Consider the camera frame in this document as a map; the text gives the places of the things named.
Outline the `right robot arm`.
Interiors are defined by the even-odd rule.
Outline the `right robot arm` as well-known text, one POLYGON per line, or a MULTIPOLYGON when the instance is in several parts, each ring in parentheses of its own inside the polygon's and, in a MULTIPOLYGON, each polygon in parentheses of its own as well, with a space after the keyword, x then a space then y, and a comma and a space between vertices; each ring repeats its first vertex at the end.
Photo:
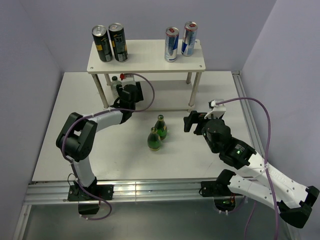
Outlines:
POLYGON ((207 119, 205 115, 191 111, 183 119, 184 132, 189 132, 196 124, 194 134, 202 135, 210 150, 233 169, 224 169, 215 181, 201 182, 202 196, 247 196, 277 210, 287 224, 302 229, 311 215, 319 189, 299 184, 272 165, 266 165, 254 148, 232 136, 223 119, 207 119))

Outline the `silver can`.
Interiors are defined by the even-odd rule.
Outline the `silver can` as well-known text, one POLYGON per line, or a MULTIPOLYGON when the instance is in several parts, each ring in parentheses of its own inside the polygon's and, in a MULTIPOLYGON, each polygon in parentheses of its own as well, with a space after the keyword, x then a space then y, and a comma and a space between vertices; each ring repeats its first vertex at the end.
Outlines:
POLYGON ((167 62, 174 62, 178 54, 179 30, 176 27, 168 27, 165 30, 164 58, 167 62))
POLYGON ((198 25, 193 21, 188 21, 184 25, 181 53, 186 57, 189 57, 193 54, 197 30, 198 25))

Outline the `clear soda bottle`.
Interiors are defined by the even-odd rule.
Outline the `clear soda bottle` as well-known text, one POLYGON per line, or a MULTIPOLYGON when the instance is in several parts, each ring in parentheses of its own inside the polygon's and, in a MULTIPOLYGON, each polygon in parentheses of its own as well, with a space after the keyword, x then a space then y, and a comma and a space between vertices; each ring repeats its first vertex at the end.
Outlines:
POLYGON ((114 99, 117 99, 119 97, 118 91, 117 91, 117 86, 122 86, 121 81, 118 79, 117 76, 113 76, 111 78, 111 92, 114 97, 114 99))

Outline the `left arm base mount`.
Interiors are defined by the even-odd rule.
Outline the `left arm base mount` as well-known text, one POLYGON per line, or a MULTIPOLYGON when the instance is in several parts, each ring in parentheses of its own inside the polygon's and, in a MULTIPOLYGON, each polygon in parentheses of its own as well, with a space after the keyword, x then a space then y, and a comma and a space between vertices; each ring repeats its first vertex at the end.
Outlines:
POLYGON ((109 201, 112 200, 113 193, 114 185, 112 184, 83 187, 75 183, 69 187, 67 201, 78 203, 78 213, 81 218, 88 221, 98 221, 106 219, 111 215, 113 208, 109 201), (108 213, 104 216, 94 217, 102 204, 109 207, 108 213))

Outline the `green glass bottle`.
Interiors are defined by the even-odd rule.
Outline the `green glass bottle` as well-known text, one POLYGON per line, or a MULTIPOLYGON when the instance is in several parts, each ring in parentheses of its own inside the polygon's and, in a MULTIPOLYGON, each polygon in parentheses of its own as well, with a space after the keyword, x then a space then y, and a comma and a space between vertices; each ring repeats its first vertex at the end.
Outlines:
POLYGON ((150 129, 150 133, 147 138, 147 145, 150 150, 152 151, 158 151, 161 146, 161 139, 158 135, 158 130, 155 127, 152 127, 150 129))
POLYGON ((158 115, 157 122, 155 123, 154 127, 157 129, 157 134, 159 135, 160 139, 164 140, 167 137, 168 128, 162 114, 158 115))

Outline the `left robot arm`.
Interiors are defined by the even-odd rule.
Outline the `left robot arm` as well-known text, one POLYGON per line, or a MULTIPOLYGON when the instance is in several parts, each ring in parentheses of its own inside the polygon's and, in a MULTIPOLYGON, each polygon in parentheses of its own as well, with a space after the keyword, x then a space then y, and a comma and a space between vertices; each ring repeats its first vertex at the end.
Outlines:
POLYGON ((118 98, 105 111, 87 116, 71 113, 56 139, 56 146, 71 165, 75 176, 74 185, 86 200, 98 194, 97 178, 89 159, 96 133, 125 123, 136 111, 136 103, 144 99, 139 82, 118 86, 117 91, 118 98))

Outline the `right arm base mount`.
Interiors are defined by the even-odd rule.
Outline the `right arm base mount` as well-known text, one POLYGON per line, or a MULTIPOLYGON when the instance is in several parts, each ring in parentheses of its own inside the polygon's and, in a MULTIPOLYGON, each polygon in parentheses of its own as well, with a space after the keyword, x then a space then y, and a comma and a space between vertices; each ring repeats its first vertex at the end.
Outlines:
POLYGON ((219 214, 228 215, 236 208, 235 194, 217 181, 201 181, 198 193, 204 198, 212 198, 214 209, 219 214))

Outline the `green glass bottle front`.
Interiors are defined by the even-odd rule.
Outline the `green glass bottle front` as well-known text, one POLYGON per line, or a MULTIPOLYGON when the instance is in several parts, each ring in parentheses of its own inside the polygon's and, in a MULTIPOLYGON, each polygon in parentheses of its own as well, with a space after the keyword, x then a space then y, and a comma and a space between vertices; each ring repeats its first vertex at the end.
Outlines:
POLYGON ((161 146, 161 139, 158 135, 158 130, 155 127, 152 127, 150 129, 150 133, 147 138, 147 145, 150 150, 152 151, 158 151, 161 146))

